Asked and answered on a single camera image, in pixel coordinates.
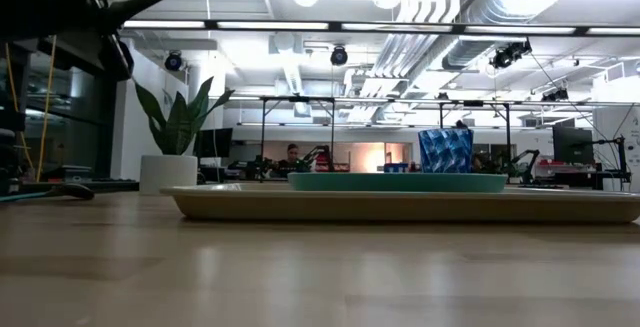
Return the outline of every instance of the white pot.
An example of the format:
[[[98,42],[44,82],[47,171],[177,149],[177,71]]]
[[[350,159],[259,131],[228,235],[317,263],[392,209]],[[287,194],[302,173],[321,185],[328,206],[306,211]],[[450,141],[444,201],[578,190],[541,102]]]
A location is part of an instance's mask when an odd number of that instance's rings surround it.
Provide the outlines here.
[[[142,156],[140,193],[160,194],[160,189],[198,184],[198,159],[194,156]]]

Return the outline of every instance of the desk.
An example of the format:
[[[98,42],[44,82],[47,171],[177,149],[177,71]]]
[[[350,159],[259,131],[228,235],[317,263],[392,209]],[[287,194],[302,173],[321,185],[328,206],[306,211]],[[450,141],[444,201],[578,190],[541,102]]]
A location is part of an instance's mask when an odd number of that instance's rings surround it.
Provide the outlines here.
[[[2,326],[581,326],[640,319],[627,226],[195,223],[170,198],[0,207]]]

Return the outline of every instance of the yellow cable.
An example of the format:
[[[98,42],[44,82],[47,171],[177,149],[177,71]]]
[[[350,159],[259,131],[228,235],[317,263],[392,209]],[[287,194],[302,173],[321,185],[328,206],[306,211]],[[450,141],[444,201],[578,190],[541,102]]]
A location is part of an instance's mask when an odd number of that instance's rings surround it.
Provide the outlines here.
[[[53,36],[51,44],[51,65],[49,66],[49,83],[47,83],[47,98],[44,104],[44,125],[42,126],[42,137],[40,138],[40,160],[38,161],[38,173],[36,174],[36,182],[40,182],[40,173],[42,172],[42,160],[44,158],[44,140],[47,135],[47,120],[49,118],[49,95],[51,94],[51,84],[53,83],[53,62],[56,60],[56,41],[58,36]]]
[[[7,71],[9,72],[9,85],[11,85],[11,96],[13,97],[13,108],[16,112],[20,112],[20,108],[18,108],[18,97],[16,97],[16,86],[13,82],[13,70],[11,69],[11,51],[9,51],[9,44],[4,44],[4,50],[7,56]],[[33,161],[31,161],[31,156],[29,155],[29,148],[27,147],[27,141],[24,138],[24,132],[20,132],[20,138],[22,139],[22,148],[24,149],[24,153],[27,156],[27,161],[29,162],[29,167],[33,170]]]

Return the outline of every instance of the orange cable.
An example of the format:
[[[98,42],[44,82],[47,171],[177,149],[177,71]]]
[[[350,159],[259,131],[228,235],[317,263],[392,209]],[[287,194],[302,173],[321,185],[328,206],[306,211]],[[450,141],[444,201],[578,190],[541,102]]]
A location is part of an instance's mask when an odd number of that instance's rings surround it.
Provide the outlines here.
[[[49,96],[51,95],[51,84],[53,83],[53,62],[56,59],[57,40],[58,36],[53,36],[53,43],[51,44],[51,65],[49,66],[49,83],[47,83],[47,98],[44,105],[44,125],[42,126],[42,137],[40,138],[40,160],[38,161],[38,173],[36,174],[36,182],[40,182],[42,160],[44,159],[44,141],[47,135],[47,121],[49,118]]]

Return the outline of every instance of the green leaf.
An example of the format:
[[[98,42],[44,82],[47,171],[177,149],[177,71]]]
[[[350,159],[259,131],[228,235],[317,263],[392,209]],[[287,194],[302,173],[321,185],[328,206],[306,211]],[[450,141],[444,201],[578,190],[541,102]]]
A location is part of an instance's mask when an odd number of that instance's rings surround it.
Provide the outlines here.
[[[211,110],[209,112],[207,112],[207,114],[211,113],[211,111],[213,111],[216,107],[222,106],[223,104],[229,102],[229,98],[231,97],[231,95],[235,91],[236,90],[225,90],[224,93],[222,94],[222,96],[218,97],[218,100],[213,105],[213,107],[211,107]]]
[[[171,107],[165,127],[167,142],[173,146],[170,154],[181,155],[187,150],[195,134],[195,131],[192,130],[192,121],[187,102],[180,92],[176,92],[175,102]]]
[[[173,106],[173,97],[167,92],[167,90],[163,89],[162,93],[164,94],[164,104]]]
[[[213,104],[213,107],[211,107],[208,111],[207,111],[207,107],[208,106],[206,104],[203,105],[203,110],[198,115],[198,117],[196,119],[194,119],[193,124],[192,124],[192,128],[196,133],[198,131],[200,131],[200,129],[202,128],[202,125],[204,124],[204,121],[207,119],[207,116],[211,112],[213,112],[213,110],[216,107],[222,106],[223,104],[227,103],[229,101],[229,97],[231,97],[233,92],[235,92],[235,90],[226,90],[222,94],[222,96],[220,96],[220,98],[218,98],[218,100]]]
[[[198,94],[196,97],[189,103],[189,116],[195,119],[200,114],[202,114],[202,108],[204,106],[206,111],[206,106],[209,104],[209,91],[211,90],[211,85],[213,83],[213,77],[204,81],[202,85],[200,85],[200,89],[198,90]]]
[[[164,135],[164,131],[161,131],[155,123],[153,123],[153,119],[149,118],[149,130],[151,130],[151,134],[153,135],[153,140],[156,142],[156,145],[162,151],[162,154],[171,154],[171,147],[167,147],[167,141]]]
[[[140,105],[142,106],[144,113],[147,114],[149,119],[155,120],[160,129],[163,129],[166,121],[162,114],[162,109],[160,109],[158,100],[156,100],[155,96],[151,92],[140,86],[138,82],[134,80],[133,83],[136,85],[136,94],[138,95],[138,100],[140,101]]]

